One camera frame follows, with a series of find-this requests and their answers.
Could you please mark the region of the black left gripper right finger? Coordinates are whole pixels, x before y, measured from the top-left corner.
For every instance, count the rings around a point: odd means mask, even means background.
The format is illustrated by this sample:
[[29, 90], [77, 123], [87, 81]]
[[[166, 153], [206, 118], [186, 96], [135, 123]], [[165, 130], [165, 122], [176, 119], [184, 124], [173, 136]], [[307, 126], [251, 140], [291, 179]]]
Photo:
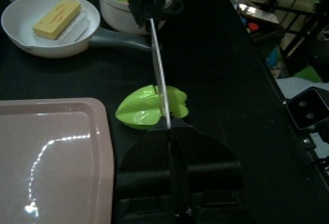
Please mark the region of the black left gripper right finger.
[[244, 187], [240, 160], [218, 140], [173, 119], [173, 204], [176, 224], [197, 224], [193, 194]]

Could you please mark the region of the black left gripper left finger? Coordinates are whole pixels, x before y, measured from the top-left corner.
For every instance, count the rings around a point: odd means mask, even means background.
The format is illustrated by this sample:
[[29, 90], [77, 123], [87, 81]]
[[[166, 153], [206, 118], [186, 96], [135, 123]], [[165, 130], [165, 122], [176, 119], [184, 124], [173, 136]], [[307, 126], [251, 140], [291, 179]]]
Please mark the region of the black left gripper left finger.
[[169, 128], [161, 119], [126, 151], [115, 179], [115, 224], [165, 223], [170, 195]]

